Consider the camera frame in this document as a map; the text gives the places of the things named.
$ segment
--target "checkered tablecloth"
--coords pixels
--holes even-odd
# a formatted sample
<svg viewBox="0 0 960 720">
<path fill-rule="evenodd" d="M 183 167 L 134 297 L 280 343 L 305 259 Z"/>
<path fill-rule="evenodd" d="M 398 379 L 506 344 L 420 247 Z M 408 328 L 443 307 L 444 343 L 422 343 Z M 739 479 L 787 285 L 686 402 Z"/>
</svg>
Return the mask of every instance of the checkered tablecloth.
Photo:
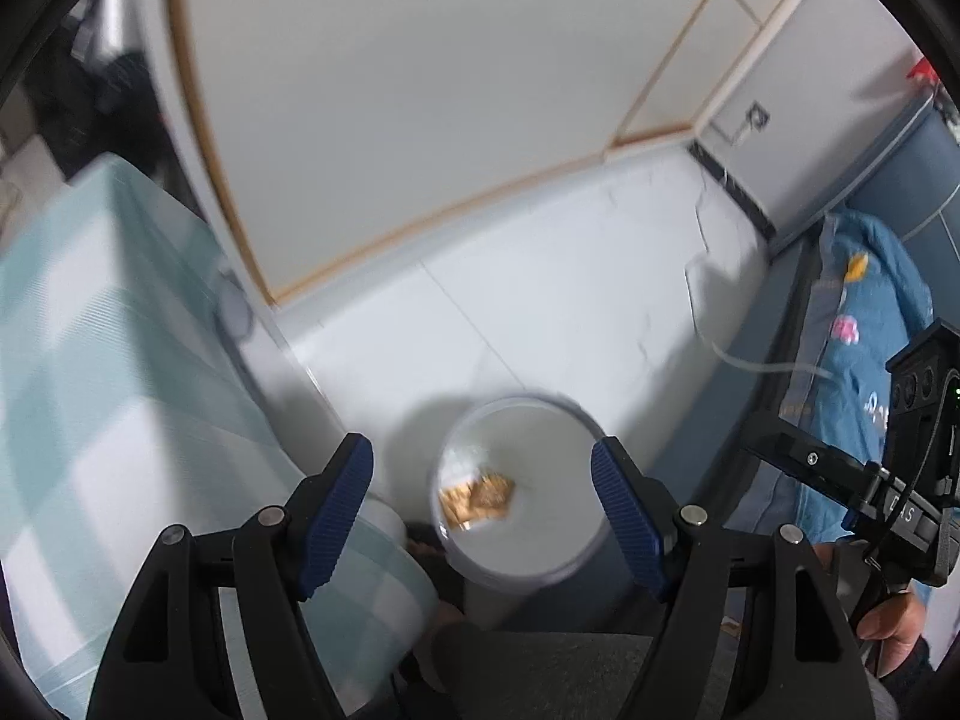
<svg viewBox="0 0 960 720">
<path fill-rule="evenodd" d="M 160 530 L 236 527 L 302 478 L 214 330 L 220 264 L 206 225 L 116 157 L 0 262 L 0 562 L 24 665 L 75 720 Z M 256 716 L 235 597 L 222 599 L 241 704 Z M 347 712 L 435 603 L 402 545 L 358 519 L 332 581 L 302 607 Z"/>
</svg>

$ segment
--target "metal screw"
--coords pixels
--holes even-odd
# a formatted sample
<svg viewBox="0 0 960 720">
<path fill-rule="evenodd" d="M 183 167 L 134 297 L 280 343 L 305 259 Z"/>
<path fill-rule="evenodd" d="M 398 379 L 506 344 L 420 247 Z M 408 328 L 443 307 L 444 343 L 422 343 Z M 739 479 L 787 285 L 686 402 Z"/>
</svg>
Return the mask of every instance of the metal screw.
<svg viewBox="0 0 960 720">
<path fill-rule="evenodd" d="M 176 544 L 184 538 L 186 531 L 182 525 L 170 525 L 163 529 L 160 534 L 160 540 L 167 546 Z"/>
<path fill-rule="evenodd" d="M 703 525 L 707 522 L 707 512 L 699 506 L 685 506 L 680 509 L 680 519 L 688 525 Z"/>
<path fill-rule="evenodd" d="M 286 512 L 280 506 L 268 506 L 256 516 L 256 521 L 265 528 L 270 528 L 274 525 L 280 525 L 283 522 L 283 517 L 286 517 Z"/>
<path fill-rule="evenodd" d="M 781 536 L 784 537 L 784 541 L 789 541 L 791 544 L 799 544 L 803 541 L 803 531 L 796 525 L 781 525 Z"/>
</svg>

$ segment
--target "brown paper trash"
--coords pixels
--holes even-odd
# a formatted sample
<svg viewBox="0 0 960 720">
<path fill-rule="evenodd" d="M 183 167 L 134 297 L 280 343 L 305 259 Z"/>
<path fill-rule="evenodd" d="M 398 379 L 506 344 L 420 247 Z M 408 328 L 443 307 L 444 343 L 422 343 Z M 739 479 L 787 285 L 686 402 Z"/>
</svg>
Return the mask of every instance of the brown paper trash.
<svg viewBox="0 0 960 720">
<path fill-rule="evenodd" d="M 440 491 L 440 507 L 451 528 L 467 530 L 482 519 L 503 519 L 510 511 L 515 484 L 499 473 L 484 473 L 470 482 Z"/>
</svg>

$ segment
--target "blue bed sheet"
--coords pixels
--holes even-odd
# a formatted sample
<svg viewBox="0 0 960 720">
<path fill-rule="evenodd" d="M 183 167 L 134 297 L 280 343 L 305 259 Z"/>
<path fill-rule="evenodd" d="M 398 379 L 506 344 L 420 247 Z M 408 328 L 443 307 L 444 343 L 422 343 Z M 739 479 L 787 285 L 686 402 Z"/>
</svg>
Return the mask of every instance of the blue bed sheet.
<svg viewBox="0 0 960 720">
<path fill-rule="evenodd" d="M 861 463 L 879 462 L 890 397 L 885 365 L 933 321 L 930 289 L 877 218 L 847 210 L 829 215 L 827 223 L 835 224 L 830 253 L 843 274 L 840 306 L 820 360 L 833 379 L 817 379 L 802 426 Z M 796 522 L 812 543 L 845 536 L 845 512 L 800 485 Z"/>
</svg>

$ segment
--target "white wall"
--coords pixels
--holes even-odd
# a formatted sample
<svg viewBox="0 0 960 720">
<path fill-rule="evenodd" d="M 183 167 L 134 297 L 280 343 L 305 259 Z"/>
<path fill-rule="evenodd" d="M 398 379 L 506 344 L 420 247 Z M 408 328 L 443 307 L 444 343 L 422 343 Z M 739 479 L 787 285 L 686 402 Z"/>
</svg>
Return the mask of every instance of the white wall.
<svg viewBox="0 0 960 720">
<path fill-rule="evenodd" d="M 919 56 L 878 0 L 803 0 L 714 119 L 731 134 L 756 100 L 770 124 L 735 148 L 701 139 L 784 226 L 906 104 Z"/>
</svg>

